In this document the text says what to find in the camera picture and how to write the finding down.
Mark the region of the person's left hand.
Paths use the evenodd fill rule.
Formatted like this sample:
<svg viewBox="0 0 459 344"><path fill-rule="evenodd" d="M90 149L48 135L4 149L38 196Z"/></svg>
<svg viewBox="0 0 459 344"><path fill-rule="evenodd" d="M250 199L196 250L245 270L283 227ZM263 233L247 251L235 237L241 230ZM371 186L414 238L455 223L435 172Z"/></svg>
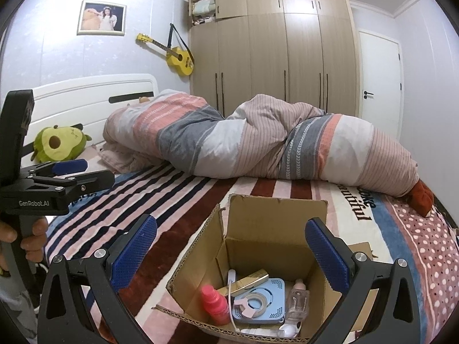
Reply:
<svg viewBox="0 0 459 344"><path fill-rule="evenodd" d="M48 222L46 218L40 218L34 222L31 236L21 241L21 249L26 252L26 259L32 263L40 263L44 257L44 246L47 242ZM12 243L17 238L17 232L5 222L1 222L1 242Z"/></svg>

